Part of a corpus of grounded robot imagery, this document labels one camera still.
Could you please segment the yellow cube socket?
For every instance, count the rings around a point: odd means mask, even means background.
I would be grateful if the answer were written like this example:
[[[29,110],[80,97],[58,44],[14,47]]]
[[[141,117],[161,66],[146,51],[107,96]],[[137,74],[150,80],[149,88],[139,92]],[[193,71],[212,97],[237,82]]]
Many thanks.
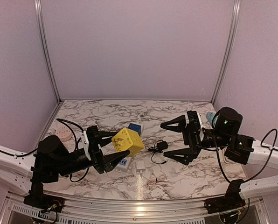
[[[116,152],[129,150],[129,157],[135,156],[145,147],[139,134],[126,127],[114,135],[111,141]]]

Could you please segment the black power adapter with cable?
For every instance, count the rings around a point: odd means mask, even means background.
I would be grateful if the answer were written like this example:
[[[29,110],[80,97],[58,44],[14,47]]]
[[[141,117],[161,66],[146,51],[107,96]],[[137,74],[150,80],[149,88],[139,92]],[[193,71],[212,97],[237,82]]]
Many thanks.
[[[164,140],[159,140],[154,143],[152,147],[145,146],[145,149],[149,152],[152,152],[151,162],[158,165],[163,165],[166,161],[156,162],[153,160],[153,157],[156,153],[162,154],[164,150],[168,149],[168,143]]]

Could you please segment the white multicolour power strip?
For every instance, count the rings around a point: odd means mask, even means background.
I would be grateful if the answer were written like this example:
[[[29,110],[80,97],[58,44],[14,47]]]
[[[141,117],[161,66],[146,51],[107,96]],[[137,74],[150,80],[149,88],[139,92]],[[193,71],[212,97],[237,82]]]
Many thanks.
[[[134,121],[130,121],[130,123],[136,123],[136,124],[141,125],[141,127],[142,127],[141,135],[142,135],[143,130],[144,130],[144,125],[142,124],[140,117],[138,117],[138,118],[137,118],[136,120],[134,120]],[[127,157],[125,157],[124,159],[122,159],[121,162],[116,166],[115,171],[116,171],[116,172],[127,172],[128,169],[129,169],[129,167],[130,167],[130,164],[131,164],[133,158],[134,158],[134,157],[129,157],[129,156],[127,156]]]

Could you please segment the white usb charger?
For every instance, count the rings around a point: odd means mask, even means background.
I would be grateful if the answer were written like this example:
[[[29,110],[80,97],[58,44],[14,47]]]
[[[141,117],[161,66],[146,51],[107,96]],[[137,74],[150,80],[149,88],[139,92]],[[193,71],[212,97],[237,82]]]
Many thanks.
[[[139,174],[143,174],[146,170],[146,165],[144,161],[137,161],[135,163],[136,172]]]

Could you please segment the blue cube socket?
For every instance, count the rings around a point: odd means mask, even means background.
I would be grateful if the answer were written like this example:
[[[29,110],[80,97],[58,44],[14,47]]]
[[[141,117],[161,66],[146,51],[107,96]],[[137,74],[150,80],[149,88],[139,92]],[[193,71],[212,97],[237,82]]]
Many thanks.
[[[141,125],[136,123],[130,123],[127,128],[136,131],[139,134],[139,136],[141,135],[141,131],[142,131]]]

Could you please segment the teal power strip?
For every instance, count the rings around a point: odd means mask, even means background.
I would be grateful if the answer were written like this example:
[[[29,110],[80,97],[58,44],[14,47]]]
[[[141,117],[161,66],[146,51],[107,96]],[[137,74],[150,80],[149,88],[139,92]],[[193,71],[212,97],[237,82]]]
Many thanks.
[[[206,118],[207,118],[207,120],[208,120],[209,123],[212,122],[214,116],[215,116],[215,113],[213,113],[213,112],[208,112],[208,113],[206,114]]]

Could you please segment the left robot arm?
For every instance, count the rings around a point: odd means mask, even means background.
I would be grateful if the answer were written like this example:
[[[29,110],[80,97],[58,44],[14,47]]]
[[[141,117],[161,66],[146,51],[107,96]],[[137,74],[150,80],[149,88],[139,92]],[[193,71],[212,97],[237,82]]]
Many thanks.
[[[50,135],[29,153],[0,146],[0,180],[9,184],[10,190],[24,196],[24,203],[44,208],[61,198],[44,194],[43,185],[69,177],[75,172],[93,167],[99,174],[112,171],[129,150],[103,155],[101,147],[108,145],[115,132],[100,131],[90,126],[82,131],[81,149],[69,152],[60,138]]]

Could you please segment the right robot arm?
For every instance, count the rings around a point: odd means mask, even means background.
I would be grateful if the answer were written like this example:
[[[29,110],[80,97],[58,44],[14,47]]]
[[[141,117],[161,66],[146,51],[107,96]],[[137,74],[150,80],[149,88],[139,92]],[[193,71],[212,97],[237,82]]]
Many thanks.
[[[173,120],[161,123],[160,127],[181,133],[186,148],[168,151],[164,156],[188,165],[196,159],[202,150],[225,149],[224,155],[233,162],[247,165],[257,164],[263,168],[278,169],[278,148],[274,145],[264,145],[263,141],[239,134],[243,116],[236,110],[223,107],[212,119],[211,129],[202,126],[197,111],[188,111]],[[233,180],[229,182],[221,205],[231,209],[239,200],[257,196],[278,194],[278,175],[257,179],[258,174],[248,180]]]

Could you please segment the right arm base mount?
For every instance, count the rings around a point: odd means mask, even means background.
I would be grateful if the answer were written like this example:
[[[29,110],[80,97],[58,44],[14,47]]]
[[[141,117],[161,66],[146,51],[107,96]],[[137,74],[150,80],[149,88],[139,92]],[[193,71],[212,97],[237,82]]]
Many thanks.
[[[209,214],[233,210],[242,206],[245,206],[246,202],[241,198],[235,197],[214,197],[204,201],[204,207],[207,209]]]

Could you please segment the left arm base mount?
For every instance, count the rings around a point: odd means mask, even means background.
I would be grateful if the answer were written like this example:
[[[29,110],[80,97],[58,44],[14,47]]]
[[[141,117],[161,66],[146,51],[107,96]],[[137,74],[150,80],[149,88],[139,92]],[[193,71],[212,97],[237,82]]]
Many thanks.
[[[60,213],[63,208],[64,198],[46,194],[40,196],[30,194],[24,197],[24,204],[39,208],[44,211],[47,211],[49,207],[56,204],[57,207],[54,208],[54,210]]]

